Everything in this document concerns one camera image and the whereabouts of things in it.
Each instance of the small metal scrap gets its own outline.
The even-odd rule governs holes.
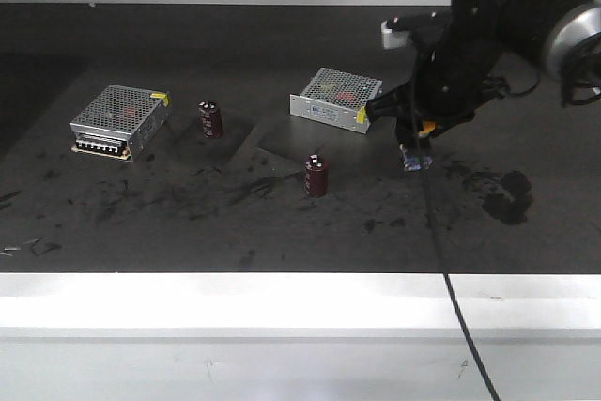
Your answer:
[[[40,241],[41,241],[41,239],[30,239],[29,241],[24,241],[21,244],[31,244],[31,245],[34,245],[36,243],[39,243]]]
[[[12,257],[11,253],[14,253],[15,251],[20,251],[21,250],[21,246],[5,246],[4,249],[2,251],[0,251],[0,255],[3,255],[5,257]]]

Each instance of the sticker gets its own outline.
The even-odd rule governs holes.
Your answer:
[[[365,113],[365,107],[361,107],[359,112],[357,112],[357,123],[365,124],[365,119],[367,118],[367,114]]]
[[[326,119],[331,122],[339,122],[338,112],[332,108],[311,105],[311,115]]]
[[[162,104],[166,107],[167,105],[169,105],[169,95],[166,93],[152,93],[150,95],[150,97],[152,99],[162,99]]]

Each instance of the robotic arm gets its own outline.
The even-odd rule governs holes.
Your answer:
[[[417,23],[442,26],[439,40],[428,45]],[[576,88],[601,86],[601,6],[594,0],[452,0],[450,15],[395,19],[384,28],[397,35],[411,30],[419,54],[409,82],[366,105],[372,122],[397,119],[401,150],[415,148],[417,140],[427,147],[429,136],[471,121],[478,107],[511,95],[489,75],[505,51],[559,80],[563,105],[600,97],[574,100]]]

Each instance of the yellow part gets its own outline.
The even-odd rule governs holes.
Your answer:
[[[357,122],[359,124],[364,124],[366,118],[367,118],[367,113],[365,112],[365,107],[361,107],[359,109],[359,112],[357,112]]]
[[[422,127],[424,127],[424,129],[420,131],[419,136],[420,138],[425,138],[436,128],[436,122],[424,121]]]
[[[152,99],[162,99],[162,104],[166,107],[169,105],[169,95],[167,93],[152,93],[150,95]]]

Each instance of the yellow label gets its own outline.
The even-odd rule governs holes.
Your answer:
[[[169,95],[166,93],[152,93],[150,95],[150,97],[152,99],[162,99],[162,104],[166,107],[167,105],[169,105]]]
[[[359,112],[357,112],[357,122],[359,124],[364,124],[367,114],[365,113],[365,107],[361,107]]]

